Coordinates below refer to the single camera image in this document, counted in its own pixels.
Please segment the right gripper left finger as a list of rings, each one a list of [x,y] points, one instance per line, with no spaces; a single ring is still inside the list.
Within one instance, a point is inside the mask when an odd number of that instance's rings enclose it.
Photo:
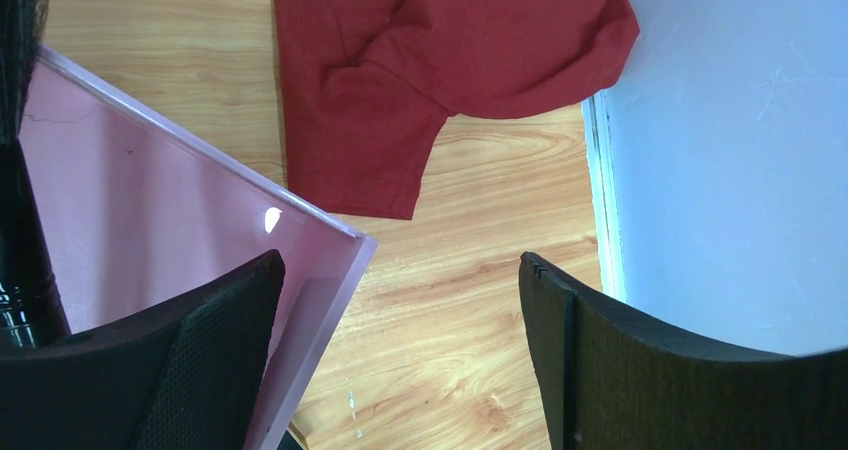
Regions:
[[[284,276],[269,250],[130,316],[3,352],[2,447],[242,448]]]

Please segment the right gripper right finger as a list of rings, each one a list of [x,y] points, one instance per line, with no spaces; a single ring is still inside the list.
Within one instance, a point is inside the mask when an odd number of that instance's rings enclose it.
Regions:
[[[518,286],[555,449],[843,449],[847,353],[789,356],[702,336],[541,256]]]

